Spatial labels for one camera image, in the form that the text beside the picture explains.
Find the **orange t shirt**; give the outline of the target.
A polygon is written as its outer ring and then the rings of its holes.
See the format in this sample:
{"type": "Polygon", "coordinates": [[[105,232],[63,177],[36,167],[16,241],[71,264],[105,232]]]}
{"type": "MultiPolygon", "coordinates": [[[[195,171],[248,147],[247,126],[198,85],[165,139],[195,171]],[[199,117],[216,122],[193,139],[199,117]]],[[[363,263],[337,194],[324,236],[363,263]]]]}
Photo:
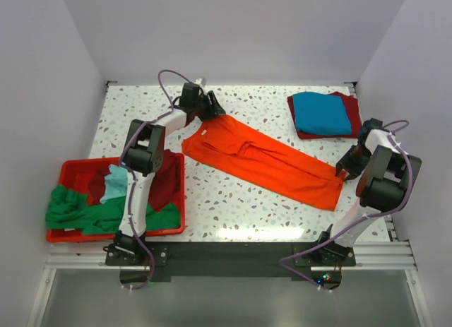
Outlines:
{"type": "Polygon", "coordinates": [[[205,121],[182,152],[269,191],[321,210],[335,210],[343,176],[335,168],[229,115],[205,121]]]}

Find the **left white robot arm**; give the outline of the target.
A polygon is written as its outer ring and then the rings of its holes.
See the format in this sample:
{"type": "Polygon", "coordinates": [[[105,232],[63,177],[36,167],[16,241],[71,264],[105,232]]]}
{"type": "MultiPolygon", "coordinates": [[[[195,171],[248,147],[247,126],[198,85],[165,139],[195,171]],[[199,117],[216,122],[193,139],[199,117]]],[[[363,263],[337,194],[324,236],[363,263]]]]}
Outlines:
{"type": "Polygon", "coordinates": [[[150,188],[164,162],[165,139],[188,126],[195,118],[201,121],[224,114],[214,92],[206,91],[206,80],[186,82],[170,108],[150,121],[134,120],[129,127],[119,165],[127,171],[124,212],[109,256],[141,263],[149,256],[145,246],[146,211],[150,188]]]}

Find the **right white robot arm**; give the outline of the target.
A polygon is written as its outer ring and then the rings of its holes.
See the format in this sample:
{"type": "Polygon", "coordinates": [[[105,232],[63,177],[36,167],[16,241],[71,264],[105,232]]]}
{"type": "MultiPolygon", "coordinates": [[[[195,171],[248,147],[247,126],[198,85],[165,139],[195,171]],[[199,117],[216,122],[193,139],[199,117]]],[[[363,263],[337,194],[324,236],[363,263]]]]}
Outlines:
{"type": "Polygon", "coordinates": [[[376,219],[401,211],[412,192],[422,160],[408,154],[381,120],[366,120],[353,145],[336,163],[346,180],[358,179],[356,202],[322,232],[310,257],[319,263],[350,257],[357,238],[376,219]]]}

